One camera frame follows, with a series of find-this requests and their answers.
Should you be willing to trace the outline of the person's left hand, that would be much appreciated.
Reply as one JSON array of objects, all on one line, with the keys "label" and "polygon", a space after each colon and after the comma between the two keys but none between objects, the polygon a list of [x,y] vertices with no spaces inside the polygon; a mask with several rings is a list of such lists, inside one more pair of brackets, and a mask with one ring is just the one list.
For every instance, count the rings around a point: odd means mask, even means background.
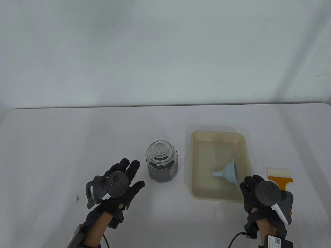
[{"label": "person's left hand", "polygon": [[104,175],[97,175],[86,184],[87,208],[90,213],[84,227],[92,226],[103,213],[113,217],[108,224],[109,228],[116,229],[123,222],[123,211],[129,208],[134,197],[145,187],[144,181],[132,184],[139,168],[139,161],[130,162],[123,158]]}]

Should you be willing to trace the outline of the person's right hand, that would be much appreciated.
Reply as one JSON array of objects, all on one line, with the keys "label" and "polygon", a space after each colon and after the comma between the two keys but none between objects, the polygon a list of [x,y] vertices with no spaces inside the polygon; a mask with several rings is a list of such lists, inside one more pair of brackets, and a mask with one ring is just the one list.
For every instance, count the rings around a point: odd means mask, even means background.
[{"label": "person's right hand", "polygon": [[246,232],[256,238],[257,231],[261,230],[256,221],[266,219],[276,229],[275,236],[285,238],[287,230],[276,211],[263,205],[256,198],[255,188],[263,181],[264,179],[259,175],[247,176],[239,186],[244,197],[244,209],[248,213],[247,224],[244,228]]}]

